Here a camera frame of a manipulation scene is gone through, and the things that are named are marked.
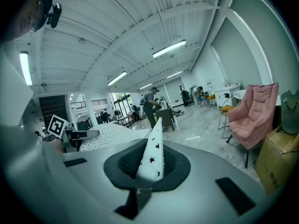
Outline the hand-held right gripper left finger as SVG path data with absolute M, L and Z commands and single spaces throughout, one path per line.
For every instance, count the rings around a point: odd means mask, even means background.
M 140 150 L 145 139 L 77 153 L 59 154 L 44 143 L 49 191 L 43 208 L 47 223 L 146 223 L 148 196 L 121 171 L 118 161 Z

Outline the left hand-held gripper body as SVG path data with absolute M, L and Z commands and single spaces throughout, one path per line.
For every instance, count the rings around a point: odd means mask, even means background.
M 47 131 L 60 140 L 59 151 L 78 152 L 82 140 L 87 138 L 86 131 L 75 130 L 73 126 L 67 126 L 68 124 L 65 119 L 52 115 Z

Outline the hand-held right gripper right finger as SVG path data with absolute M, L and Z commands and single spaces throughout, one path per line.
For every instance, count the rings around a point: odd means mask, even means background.
M 216 183 L 226 177 L 255 204 L 266 197 L 261 184 L 222 157 L 171 141 L 164 143 L 188 158 L 190 173 L 175 190 L 153 193 L 137 222 L 239 223 L 241 216 Z

